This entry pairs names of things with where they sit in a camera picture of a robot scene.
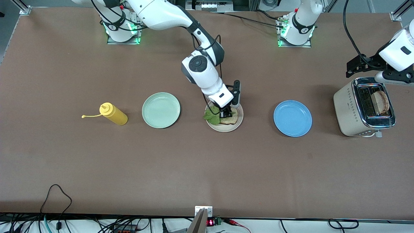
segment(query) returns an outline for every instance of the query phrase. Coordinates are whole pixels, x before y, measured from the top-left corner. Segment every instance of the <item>light green plate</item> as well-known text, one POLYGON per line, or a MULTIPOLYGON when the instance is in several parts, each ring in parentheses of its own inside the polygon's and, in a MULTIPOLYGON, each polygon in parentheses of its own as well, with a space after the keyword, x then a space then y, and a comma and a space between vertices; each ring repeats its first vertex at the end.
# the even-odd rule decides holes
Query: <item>light green plate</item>
POLYGON ((180 115, 180 102, 166 92, 155 93, 144 102, 142 117, 151 127, 162 129, 177 121, 180 115))

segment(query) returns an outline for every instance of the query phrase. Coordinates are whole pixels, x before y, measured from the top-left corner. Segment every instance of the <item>bottle cap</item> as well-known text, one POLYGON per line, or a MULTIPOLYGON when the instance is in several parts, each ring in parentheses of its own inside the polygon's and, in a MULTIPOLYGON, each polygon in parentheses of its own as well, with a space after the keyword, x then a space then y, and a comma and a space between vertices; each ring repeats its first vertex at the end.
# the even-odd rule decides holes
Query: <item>bottle cap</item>
POLYGON ((115 108, 114 108, 113 104, 111 104, 111 103, 103 103, 99 107, 99 112, 104 117, 111 117, 112 115, 115 114, 115 108))

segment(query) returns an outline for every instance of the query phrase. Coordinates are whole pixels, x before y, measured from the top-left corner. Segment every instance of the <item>bread slice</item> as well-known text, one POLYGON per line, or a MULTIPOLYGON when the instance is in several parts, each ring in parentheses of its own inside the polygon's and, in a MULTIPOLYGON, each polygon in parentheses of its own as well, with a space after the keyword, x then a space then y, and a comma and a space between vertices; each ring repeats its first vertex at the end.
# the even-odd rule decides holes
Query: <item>bread slice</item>
POLYGON ((390 109, 390 102, 388 97, 383 91, 374 92, 371 95, 372 103, 374 105, 377 115, 383 115, 390 109))
POLYGON ((223 125, 234 125, 237 122, 238 119, 238 112, 235 108, 230 108, 230 111, 234 112, 232 117, 227 118, 220 118, 220 124, 223 125))

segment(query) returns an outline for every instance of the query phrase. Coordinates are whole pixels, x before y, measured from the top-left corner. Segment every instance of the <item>mustard bottle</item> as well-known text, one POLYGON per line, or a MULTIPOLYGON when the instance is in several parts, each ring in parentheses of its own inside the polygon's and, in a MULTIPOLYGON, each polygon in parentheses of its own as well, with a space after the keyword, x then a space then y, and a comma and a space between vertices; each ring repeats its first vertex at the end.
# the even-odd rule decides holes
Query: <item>mustard bottle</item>
POLYGON ((96 115, 96 116, 82 115, 82 118, 104 116, 117 125, 124 125, 128 121, 127 115, 125 115, 125 113, 123 113, 121 110, 119 110, 117 107, 115 107, 115 105, 111 103, 101 104, 101 106, 99 107, 99 112, 101 113, 99 115, 96 115))

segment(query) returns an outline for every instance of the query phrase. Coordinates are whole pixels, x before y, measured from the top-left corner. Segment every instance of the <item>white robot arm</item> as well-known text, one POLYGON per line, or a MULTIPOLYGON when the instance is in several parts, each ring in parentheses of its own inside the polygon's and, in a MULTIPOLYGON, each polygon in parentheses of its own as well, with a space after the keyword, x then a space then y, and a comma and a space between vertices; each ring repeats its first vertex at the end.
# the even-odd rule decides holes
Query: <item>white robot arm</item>
POLYGON ((134 10, 134 13, 131 13, 129 10, 119 8, 120 0, 72 1, 75 3, 91 1, 105 26, 114 29, 109 32, 109 35, 115 41, 117 39, 118 41, 126 41, 133 35, 134 31, 128 30, 130 29, 129 22, 125 20, 128 16, 132 19, 133 14, 136 14, 146 27, 153 30, 172 27, 186 28, 190 34, 197 38, 200 46, 182 61, 182 72, 191 83, 199 86, 203 94, 219 107, 220 117, 231 117, 230 105, 238 107, 240 82, 236 80, 233 90, 230 92, 215 68, 224 59, 223 47, 182 7, 175 6, 167 0, 128 0, 127 2, 134 10))
POLYGON ((315 22, 323 10, 320 0, 301 0, 295 12, 289 13, 285 29, 280 34, 293 45, 302 45, 308 41, 315 29, 315 22))
POLYGON ((372 57, 355 57, 347 63, 347 78, 358 72, 380 70, 379 83, 414 85, 414 19, 372 57))

